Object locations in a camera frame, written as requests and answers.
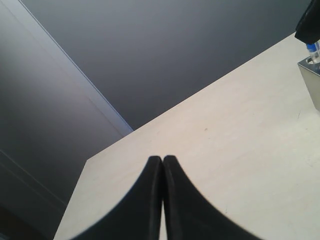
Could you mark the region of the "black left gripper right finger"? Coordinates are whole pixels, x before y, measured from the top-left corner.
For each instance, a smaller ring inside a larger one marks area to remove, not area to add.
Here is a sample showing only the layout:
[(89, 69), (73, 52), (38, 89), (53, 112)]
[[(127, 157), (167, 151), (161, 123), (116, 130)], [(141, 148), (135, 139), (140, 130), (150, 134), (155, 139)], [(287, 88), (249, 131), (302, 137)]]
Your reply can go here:
[(188, 178), (178, 159), (163, 159), (163, 204), (168, 240), (258, 240), (217, 210)]

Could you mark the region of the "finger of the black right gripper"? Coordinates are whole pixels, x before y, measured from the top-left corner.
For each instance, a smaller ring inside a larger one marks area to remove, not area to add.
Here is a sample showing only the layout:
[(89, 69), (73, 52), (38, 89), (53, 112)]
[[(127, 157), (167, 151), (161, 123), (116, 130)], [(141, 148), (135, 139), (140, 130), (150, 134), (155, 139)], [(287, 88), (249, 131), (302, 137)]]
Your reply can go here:
[(295, 28), (295, 38), (311, 45), (320, 40), (320, 0), (312, 0)]

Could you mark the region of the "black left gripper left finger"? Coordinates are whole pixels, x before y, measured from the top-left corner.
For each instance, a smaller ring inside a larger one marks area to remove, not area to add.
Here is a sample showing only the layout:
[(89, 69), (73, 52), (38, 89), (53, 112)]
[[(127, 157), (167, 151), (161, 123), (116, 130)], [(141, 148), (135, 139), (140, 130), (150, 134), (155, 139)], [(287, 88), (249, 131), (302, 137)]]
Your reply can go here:
[(158, 240), (163, 202), (163, 162), (150, 156), (139, 177), (101, 219), (73, 240)]

